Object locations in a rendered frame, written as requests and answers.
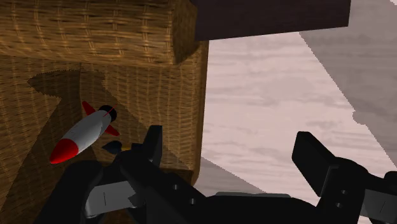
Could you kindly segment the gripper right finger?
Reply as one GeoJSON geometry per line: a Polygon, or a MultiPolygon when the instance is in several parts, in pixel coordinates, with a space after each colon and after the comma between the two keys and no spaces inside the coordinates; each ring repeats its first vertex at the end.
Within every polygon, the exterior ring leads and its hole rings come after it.
{"type": "Polygon", "coordinates": [[[316,209],[326,224],[397,224],[397,171],[383,178],[353,160],[336,157],[310,132],[297,132],[292,161],[320,198],[316,209]]]}

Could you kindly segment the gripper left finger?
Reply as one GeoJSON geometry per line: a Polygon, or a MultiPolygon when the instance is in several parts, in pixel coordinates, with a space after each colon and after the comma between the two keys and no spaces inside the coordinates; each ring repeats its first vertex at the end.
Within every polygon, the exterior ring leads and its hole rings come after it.
{"type": "Polygon", "coordinates": [[[160,169],[162,133],[162,126],[150,126],[143,143],[119,152],[107,167],[96,160],[69,165],[34,224],[105,224],[119,210],[135,224],[200,224],[196,205],[204,195],[160,169]]]}

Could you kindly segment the dark blue and yellow toy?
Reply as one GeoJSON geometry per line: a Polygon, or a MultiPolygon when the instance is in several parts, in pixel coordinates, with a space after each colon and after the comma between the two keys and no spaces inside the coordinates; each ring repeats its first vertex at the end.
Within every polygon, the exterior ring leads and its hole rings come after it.
{"type": "Polygon", "coordinates": [[[101,147],[103,150],[106,150],[108,153],[117,155],[118,153],[122,151],[127,151],[130,150],[131,147],[123,146],[123,144],[120,141],[111,141],[106,143],[101,147]]]}

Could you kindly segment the red and white toy rocket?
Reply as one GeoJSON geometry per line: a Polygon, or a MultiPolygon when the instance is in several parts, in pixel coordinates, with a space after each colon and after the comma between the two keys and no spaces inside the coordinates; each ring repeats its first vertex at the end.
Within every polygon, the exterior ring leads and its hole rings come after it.
{"type": "Polygon", "coordinates": [[[103,133],[120,135],[111,125],[118,115],[114,107],[103,105],[95,110],[86,101],[81,104],[87,116],[73,125],[55,145],[50,155],[51,164],[70,160],[94,144],[103,133]]]}

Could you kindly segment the brown wicker seat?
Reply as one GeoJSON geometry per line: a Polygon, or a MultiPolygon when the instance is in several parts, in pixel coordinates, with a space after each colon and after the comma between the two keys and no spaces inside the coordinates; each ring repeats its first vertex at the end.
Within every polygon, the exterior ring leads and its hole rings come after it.
{"type": "Polygon", "coordinates": [[[125,145],[161,125],[161,167],[195,183],[209,43],[190,0],[0,0],[0,224],[33,224],[82,102],[116,109],[125,145]]]}

